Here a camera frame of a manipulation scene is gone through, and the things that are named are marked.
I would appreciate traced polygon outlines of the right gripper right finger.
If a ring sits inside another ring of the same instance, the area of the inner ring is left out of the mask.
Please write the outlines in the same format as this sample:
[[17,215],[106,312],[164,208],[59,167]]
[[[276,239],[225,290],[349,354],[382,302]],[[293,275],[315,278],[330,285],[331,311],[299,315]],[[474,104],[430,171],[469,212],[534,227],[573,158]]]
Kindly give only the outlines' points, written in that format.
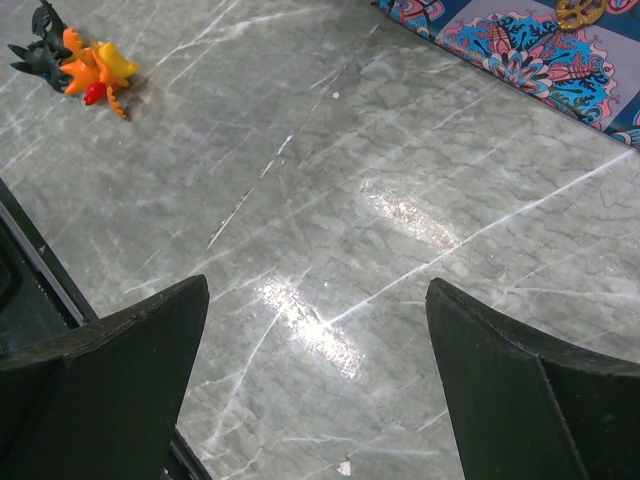
[[426,316],[465,478],[638,478],[638,364],[553,337],[441,278]]

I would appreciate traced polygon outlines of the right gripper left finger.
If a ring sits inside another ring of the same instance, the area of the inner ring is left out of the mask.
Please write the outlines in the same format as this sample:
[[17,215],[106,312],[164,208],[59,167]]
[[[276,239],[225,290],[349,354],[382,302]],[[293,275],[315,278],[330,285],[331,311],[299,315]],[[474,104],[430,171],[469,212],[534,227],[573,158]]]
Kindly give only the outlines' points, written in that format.
[[2,478],[160,478],[208,305],[192,276],[2,360]]

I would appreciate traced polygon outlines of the black dragon toy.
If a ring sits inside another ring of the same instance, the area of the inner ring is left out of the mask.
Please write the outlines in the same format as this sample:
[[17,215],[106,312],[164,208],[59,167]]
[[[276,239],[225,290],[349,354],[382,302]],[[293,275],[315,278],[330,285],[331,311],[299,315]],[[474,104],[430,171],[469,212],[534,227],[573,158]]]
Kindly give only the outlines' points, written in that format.
[[71,82],[71,76],[61,70],[63,63],[72,56],[63,41],[67,25],[49,1],[41,0],[40,3],[31,20],[32,34],[39,39],[27,47],[8,44],[7,47],[19,57],[11,67],[43,79],[54,91],[63,94]]

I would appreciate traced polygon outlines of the orange fox toy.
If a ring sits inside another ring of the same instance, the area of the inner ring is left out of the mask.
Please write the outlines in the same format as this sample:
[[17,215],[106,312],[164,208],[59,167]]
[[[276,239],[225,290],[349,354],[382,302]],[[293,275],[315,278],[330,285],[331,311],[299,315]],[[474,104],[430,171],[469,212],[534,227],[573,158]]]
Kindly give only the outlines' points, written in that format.
[[86,46],[79,32],[71,27],[63,30],[62,39],[64,47],[72,53],[72,60],[60,67],[62,73],[71,77],[63,93],[82,94],[86,106],[106,100],[119,117],[127,119],[116,92],[130,86],[129,78],[140,71],[140,64],[125,57],[113,42],[92,41]]

